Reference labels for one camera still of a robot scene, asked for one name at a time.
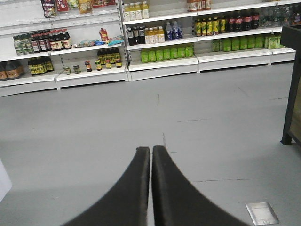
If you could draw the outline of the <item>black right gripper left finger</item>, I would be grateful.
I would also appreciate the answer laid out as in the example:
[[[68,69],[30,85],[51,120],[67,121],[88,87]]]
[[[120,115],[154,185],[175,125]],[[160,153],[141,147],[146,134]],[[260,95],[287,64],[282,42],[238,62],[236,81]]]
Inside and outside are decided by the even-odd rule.
[[[90,208],[65,226],[146,226],[151,152],[138,147],[114,186]]]

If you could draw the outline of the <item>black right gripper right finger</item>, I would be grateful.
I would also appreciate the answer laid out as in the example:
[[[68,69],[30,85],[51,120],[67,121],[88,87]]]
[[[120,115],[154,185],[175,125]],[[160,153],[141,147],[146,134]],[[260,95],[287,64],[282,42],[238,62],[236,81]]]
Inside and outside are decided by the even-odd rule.
[[[199,192],[178,169],[167,149],[152,153],[151,189],[157,226],[244,226]]]

